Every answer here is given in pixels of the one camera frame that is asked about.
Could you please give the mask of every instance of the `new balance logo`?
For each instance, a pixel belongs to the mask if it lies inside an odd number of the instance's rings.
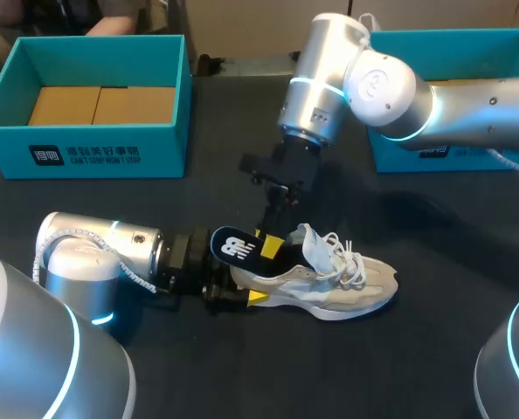
[[[229,256],[237,255],[238,259],[244,259],[250,251],[256,247],[254,244],[246,244],[244,240],[236,237],[228,237],[221,251]]]

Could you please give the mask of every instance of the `shoe sole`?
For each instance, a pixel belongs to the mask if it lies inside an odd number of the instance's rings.
[[[294,299],[292,297],[285,297],[282,295],[270,295],[268,301],[264,301],[263,303],[258,303],[255,306],[259,307],[278,307],[278,306],[295,306],[300,307],[303,310],[306,310],[314,317],[324,321],[339,321],[339,320],[347,320],[354,319],[355,317],[364,316],[365,314],[372,313],[377,309],[385,306],[391,298],[381,301],[378,304],[375,304],[370,307],[366,307],[362,310],[350,310],[347,312],[335,312],[333,310],[325,310],[318,306],[314,306],[306,301],[300,301],[299,299]]]

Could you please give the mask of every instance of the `person's hand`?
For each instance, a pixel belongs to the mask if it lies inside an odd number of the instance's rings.
[[[87,35],[105,37],[110,35],[131,35],[137,26],[137,14],[130,16],[103,17],[87,32]]]
[[[0,0],[0,24],[18,24],[23,20],[21,0]]]

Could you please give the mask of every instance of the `open box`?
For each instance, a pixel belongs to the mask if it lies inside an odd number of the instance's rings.
[[[170,109],[141,99],[145,89],[132,106],[143,116],[170,112],[170,122],[29,126],[45,86],[93,86],[97,103],[108,88],[170,88]],[[92,95],[70,108],[93,103]],[[183,36],[19,38],[0,74],[0,170],[7,179],[181,177],[190,99]]]
[[[519,77],[519,29],[379,31],[371,43],[424,80]],[[407,151],[372,129],[369,137],[378,172],[508,169],[482,148]],[[519,163],[519,152],[504,154]]]

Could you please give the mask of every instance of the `sneaker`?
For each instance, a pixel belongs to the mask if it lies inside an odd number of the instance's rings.
[[[335,233],[320,237],[308,224],[300,224],[283,244],[296,245],[303,264],[271,278],[231,266],[232,279],[243,288],[270,294],[258,306],[298,306],[322,320],[373,312],[398,289],[391,266],[353,252],[351,242],[343,246]]]

